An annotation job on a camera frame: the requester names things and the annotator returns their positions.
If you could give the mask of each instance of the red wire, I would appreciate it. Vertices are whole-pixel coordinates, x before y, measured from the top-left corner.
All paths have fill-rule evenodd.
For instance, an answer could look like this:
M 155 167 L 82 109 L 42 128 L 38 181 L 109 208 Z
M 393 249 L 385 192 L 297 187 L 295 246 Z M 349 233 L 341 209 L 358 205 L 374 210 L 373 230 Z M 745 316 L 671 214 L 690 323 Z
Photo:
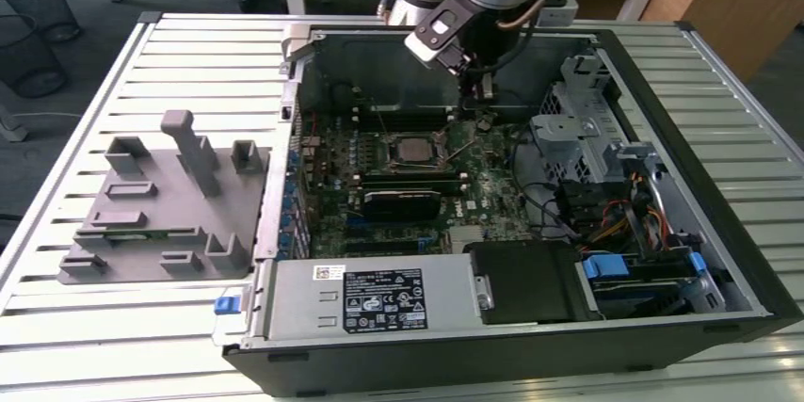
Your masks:
M 602 221 L 599 222 L 599 226 L 605 226 L 605 215 L 607 214 L 607 210 L 611 208 L 611 206 L 614 206 L 615 204 L 619 204 L 622 202 L 629 202 L 629 201 L 627 200 L 613 200 L 613 201 L 607 202 L 607 204 L 602 208 Z

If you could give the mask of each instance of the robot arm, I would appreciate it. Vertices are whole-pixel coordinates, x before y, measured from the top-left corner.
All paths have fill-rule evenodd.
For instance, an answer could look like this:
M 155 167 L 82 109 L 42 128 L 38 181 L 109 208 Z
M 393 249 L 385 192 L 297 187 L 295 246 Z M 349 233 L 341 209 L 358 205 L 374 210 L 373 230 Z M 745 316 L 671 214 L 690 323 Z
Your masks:
M 437 62 L 458 77 L 463 96 L 487 98 L 490 75 L 526 45 L 531 29 L 519 40 L 521 27 L 534 23 L 547 0 L 435 1 L 398 1 L 407 23 L 415 24 L 405 46 L 423 65 Z M 398 24 L 394 13 L 391 23 Z

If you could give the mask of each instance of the blue release tab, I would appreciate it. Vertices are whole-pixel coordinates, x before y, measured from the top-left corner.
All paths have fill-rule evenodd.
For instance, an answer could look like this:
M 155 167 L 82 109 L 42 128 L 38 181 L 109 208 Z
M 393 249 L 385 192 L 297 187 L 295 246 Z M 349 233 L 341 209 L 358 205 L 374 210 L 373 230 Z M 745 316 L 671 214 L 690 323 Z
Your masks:
M 239 313 L 239 296 L 217 297 L 214 300 L 214 313 L 217 315 Z
M 706 271 L 706 261 L 703 261 L 703 256 L 697 251 L 691 251 L 689 253 L 689 262 L 694 267 L 694 271 L 701 273 Z
M 582 262 L 582 271 L 589 280 L 602 277 L 627 276 L 627 266 L 618 254 L 593 254 Z

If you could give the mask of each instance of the circuit board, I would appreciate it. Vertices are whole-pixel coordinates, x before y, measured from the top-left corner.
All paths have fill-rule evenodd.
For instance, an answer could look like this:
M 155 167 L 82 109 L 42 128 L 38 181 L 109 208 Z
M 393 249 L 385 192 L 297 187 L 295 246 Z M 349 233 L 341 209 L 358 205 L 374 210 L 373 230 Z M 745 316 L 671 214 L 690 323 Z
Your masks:
M 323 117 L 317 127 L 319 136 L 302 141 L 313 258 L 450 253 L 445 232 L 465 225 L 475 225 L 485 240 L 531 238 L 525 202 L 507 167 L 511 125 L 481 131 L 475 121 L 453 121 L 431 133 L 383 134 L 361 132 L 343 118 Z M 431 163 L 403 164 L 403 158 Z M 355 174 L 402 178 L 406 170 L 426 172 L 435 167 L 461 175 L 459 194 L 439 197 L 437 216 L 423 221 L 363 221 Z

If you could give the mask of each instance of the motherboard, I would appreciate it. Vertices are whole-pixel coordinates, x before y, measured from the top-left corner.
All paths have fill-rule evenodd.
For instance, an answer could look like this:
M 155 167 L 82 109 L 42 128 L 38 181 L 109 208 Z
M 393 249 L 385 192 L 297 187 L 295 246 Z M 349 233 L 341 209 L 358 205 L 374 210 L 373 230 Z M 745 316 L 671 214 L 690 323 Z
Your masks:
M 519 125 L 354 113 L 305 122 L 310 257 L 459 253 L 473 241 L 531 238 L 510 180 Z

